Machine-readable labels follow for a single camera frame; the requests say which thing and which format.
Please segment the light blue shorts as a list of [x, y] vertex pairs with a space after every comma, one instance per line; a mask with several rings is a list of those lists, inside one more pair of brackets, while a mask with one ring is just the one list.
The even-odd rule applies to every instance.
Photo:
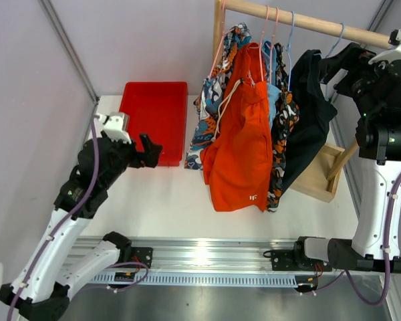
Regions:
[[267, 99], [269, 102], [269, 127], [272, 129], [273, 127], [273, 121], [276, 117], [276, 102], [278, 101], [278, 98], [280, 97], [281, 90], [276, 86], [276, 71], [277, 71], [277, 52], [276, 53], [276, 59], [275, 62], [273, 63], [274, 68], [275, 68], [275, 84], [271, 85], [269, 83], [269, 70], [270, 70], [270, 64], [269, 64], [269, 56], [270, 56], [270, 46], [271, 42], [269, 40], [265, 40], [264, 43], [262, 44], [261, 47], [261, 54], [262, 54], [262, 61], [265, 65], [265, 79], [267, 81]]

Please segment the camouflage orange grey shorts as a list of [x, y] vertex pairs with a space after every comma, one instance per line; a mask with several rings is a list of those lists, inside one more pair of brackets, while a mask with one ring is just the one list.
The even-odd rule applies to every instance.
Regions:
[[293, 101], [292, 93], [288, 90], [289, 76], [285, 72], [283, 62], [284, 47], [280, 43], [273, 45], [273, 59], [276, 64], [273, 66], [275, 85], [279, 90], [278, 99], [275, 103], [276, 116], [271, 129], [272, 141], [272, 168], [267, 194], [267, 210], [275, 212], [279, 201], [284, 193], [283, 178], [287, 165], [287, 139], [299, 122], [299, 107]]

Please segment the blue orange patterned shorts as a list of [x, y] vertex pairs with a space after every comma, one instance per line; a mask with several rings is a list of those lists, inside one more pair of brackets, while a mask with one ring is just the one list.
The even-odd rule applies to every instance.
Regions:
[[223, 67], [218, 76], [203, 80], [200, 94], [193, 102], [198, 114], [198, 124], [193, 138], [186, 152], [184, 167], [186, 169], [201, 170], [201, 152], [208, 147], [215, 137], [219, 105], [222, 102], [233, 72], [233, 60], [240, 48], [251, 40], [251, 33], [245, 23], [233, 26], [234, 30], [227, 34], [223, 46]]

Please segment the blue wire hanger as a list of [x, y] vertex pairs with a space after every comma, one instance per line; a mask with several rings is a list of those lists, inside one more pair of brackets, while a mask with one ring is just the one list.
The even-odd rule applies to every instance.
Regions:
[[[332, 53], [335, 51], [336, 47], [340, 44], [341, 40], [343, 39], [345, 30], [346, 30], [346, 25], [345, 23], [340, 23], [341, 25], [341, 31], [340, 31], [340, 35], [338, 36], [338, 40], [332, 45], [332, 47], [330, 48], [330, 50], [328, 51], [327, 55], [324, 57], [324, 59], [331, 59], [330, 62], [333, 62], [336, 60], [335, 56], [332, 55]], [[330, 102], [331, 98], [328, 95], [328, 85], [325, 85], [325, 92], [324, 92], [324, 98], [325, 101]]]
[[287, 52], [287, 57], [289, 60], [289, 72], [288, 72], [288, 81], [287, 81], [287, 91], [288, 92], [291, 91], [291, 73], [292, 73], [292, 68], [293, 68], [292, 59], [291, 59], [291, 44], [292, 44], [292, 39], [293, 39], [294, 27], [295, 27], [295, 12], [292, 11], [291, 12], [291, 30], [289, 33], [287, 46], [285, 47], [285, 51]]

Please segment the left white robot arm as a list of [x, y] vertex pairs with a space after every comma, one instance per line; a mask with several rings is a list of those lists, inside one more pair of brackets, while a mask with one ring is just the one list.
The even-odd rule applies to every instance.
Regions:
[[81, 232], [108, 198], [108, 189], [128, 168], [154, 168], [162, 146], [141, 134], [142, 150], [136, 143], [113, 141], [102, 132], [87, 140], [69, 179], [53, 204], [51, 219], [35, 252], [19, 276], [0, 288], [0, 301], [26, 320], [59, 320], [72, 298], [91, 279], [107, 268], [149, 265], [134, 259], [132, 242], [112, 231], [78, 263], [63, 264]]

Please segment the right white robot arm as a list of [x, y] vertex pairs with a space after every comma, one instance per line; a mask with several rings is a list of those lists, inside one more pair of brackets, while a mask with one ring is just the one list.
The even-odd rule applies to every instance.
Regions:
[[285, 167], [281, 188], [294, 184], [324, 146], [337, 111], [321, 85], [341, 70], [346, 76], [336, 91], [351, 98], [360, 113], [356, 142], [364, 184], [358, 226], [351, 239], [299, 237], [291, 260], [300, 270], [326, 262], [341, 270], [401, 274], [401, 58], [378, 55], [356, 43], [329, 58], [318, 49], [302, 54], [288, 78], [300, 119], [285, 138], [278, 160]]

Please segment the black shorts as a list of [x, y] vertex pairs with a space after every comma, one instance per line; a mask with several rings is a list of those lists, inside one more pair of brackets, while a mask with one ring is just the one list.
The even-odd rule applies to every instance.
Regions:
[[299, 122], [287, 139], [286, 169], [283, 178], [284, 192], [310, 165], [327, 140], [329, 122], [338, 111], [325, 101], [318, 80], [318, 49], [305, 51], [292, 68], [291, 93], [299, 107]]

